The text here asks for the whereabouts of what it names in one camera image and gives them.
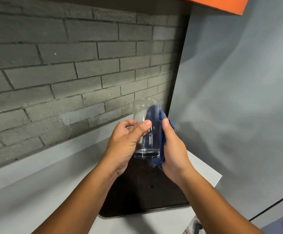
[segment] forearm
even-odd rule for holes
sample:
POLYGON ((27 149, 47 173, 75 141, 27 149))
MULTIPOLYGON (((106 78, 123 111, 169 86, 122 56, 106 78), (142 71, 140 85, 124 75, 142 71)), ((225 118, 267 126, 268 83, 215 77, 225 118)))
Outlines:
POLYGON ((87 234, 116 178, 101 161, 33 234, 87 234))
POLYGON ((263 234, 238 213, 196 170, 179 184, 207 234, 263 234))

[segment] drinking glass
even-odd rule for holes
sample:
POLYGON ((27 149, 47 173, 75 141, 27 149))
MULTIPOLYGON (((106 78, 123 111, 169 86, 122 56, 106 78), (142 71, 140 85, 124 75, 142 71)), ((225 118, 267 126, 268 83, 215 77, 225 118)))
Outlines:
POLYGON ((142 98, 133 103, 133 116, 138 126, 145 120, 152 122, 151 128, 145 133, 136 144, 135 158, 148 159, 160 157, 160 105, 158 100, 153 98, 142 98))

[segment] right hand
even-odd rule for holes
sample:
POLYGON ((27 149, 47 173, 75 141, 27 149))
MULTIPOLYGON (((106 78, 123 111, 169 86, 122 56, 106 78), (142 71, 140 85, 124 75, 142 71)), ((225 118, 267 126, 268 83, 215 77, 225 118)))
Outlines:
POLYGON ((162 121, 162 129, 166 137, 165 162, 162 164, 162 168, 168 178, 180 185, 185 174, 194 168, 189 161, 185 144, 178 138, 167 118, 162 121))

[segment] black mat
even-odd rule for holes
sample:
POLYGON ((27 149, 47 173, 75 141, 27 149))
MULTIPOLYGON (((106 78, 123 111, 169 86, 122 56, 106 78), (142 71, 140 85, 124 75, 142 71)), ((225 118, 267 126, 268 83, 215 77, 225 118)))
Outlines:
POLYGON ((181 189, 162 171, 132 157, 126 171, 112 185, 99 214, 115 217, 188 205, 181 189))

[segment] gray wall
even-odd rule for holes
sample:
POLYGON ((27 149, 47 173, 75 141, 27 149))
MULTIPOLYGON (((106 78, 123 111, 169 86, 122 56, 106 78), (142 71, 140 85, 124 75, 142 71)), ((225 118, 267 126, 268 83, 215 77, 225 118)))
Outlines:
POLYGON ((246 218, 283 198, 283 0, 193 9, 169 117, 246 218))
POLYGON ((0 166, 130 114, 135 99, 165 108, 187 24, 179 15, 0 0, 0 166))

